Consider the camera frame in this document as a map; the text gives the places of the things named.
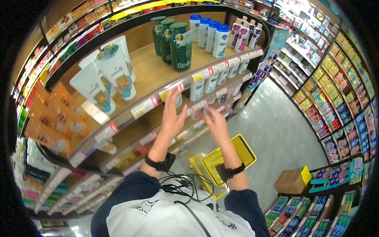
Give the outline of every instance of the green shampoo bottle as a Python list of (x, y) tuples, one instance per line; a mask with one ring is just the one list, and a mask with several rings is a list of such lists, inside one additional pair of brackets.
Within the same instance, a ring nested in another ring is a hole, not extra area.
[(150, 19), (151, 21), (155, 21), (155, 26), (153, 27), (153, 40), (154, 40), (154, 47), (155, 47), (155, 53), (158, 56), (161, 56), (161, 52), (159, 49), (159, 38), (158, 34), (163, 31), (161, 21), (163, 21), (166, 17), (165, 16), (157, 16)]
[(176, 71), (185, 71), (191, 66), (192, 30), (187, 31), (187, 26), (184, 22), (170, 25), (174, 31), (169, 39), (171, 64)]
[(169, 39), (173, 37), (174, 32), (172, 29), (170, 29), (170, 25), (175, 20), (173, 19), (166, 19), (161, 21), (161, 25), (163, 27), (162, 32), (158, 34), (159, 37), (159, 48), (162, 56), (162, 60), (165, 63), (170, 63), (171, 64), (171, 52), (170, 52), (170, 43)]

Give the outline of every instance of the blue cap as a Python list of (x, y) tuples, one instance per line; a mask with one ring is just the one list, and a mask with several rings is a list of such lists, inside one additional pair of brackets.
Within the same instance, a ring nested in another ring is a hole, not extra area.
[(219, 32), (229, 32), (229, 26), (221, 24), (221, 25), (217, 26), (217, 31), (219, 31)]
[(217, 24), (217, 21), (216, 20), (212, 20), (209, 22), (209, 26), (210, 28), (217, 28), (218, 24)]
[(190, 15), (189, 19), (190, 20), (200, 20), (201, 19), (201, 15), (200, 14)]
[(211, 21), (212, 19), (210, 19), (209, 17), (204, 17), (202, 19), (200, 19), (200, 24), (209, 24), (209, 22)]

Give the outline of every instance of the yellow sign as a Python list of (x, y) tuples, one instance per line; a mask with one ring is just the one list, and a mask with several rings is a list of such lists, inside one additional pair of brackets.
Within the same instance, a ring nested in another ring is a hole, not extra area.
[(311, 176), (307, 166), (305, 166), (303, 171), (301, 171), (301, 177), (303, 178), (305, 184), (309, 183)]

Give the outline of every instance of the right hand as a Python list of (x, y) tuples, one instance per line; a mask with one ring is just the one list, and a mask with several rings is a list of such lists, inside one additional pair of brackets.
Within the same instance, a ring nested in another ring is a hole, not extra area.
[(225, 143), (230, 142), (226, 120), (214, 108), (207, 108), (207, 113), (205, 114), (205, 123), (208, 125), (214, 140), (216, 140), (217, 144), (220, 147)]

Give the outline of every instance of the cardboard box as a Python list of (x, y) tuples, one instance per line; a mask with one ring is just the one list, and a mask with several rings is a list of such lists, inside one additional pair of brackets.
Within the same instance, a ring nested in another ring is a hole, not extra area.
[(304, 168), (284, 170), (274, 183), (278, 193), (301, 194), (305, 188), (302, 171)]

